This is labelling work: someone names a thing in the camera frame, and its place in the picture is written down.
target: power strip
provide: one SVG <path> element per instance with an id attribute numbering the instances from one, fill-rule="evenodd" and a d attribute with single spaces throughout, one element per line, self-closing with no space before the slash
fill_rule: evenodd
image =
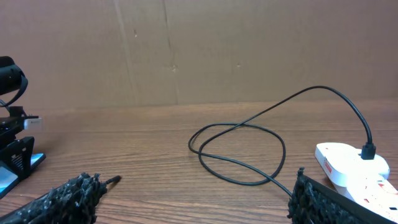
<path id="1" fill-rule="evenodd" d="M 336 190 L 363 207 L 398 223 L 398 191 L 387 181 L 390 168 L 379 155 L 363 160 L 361 149 L 326 142 L 315 157 Z"/>

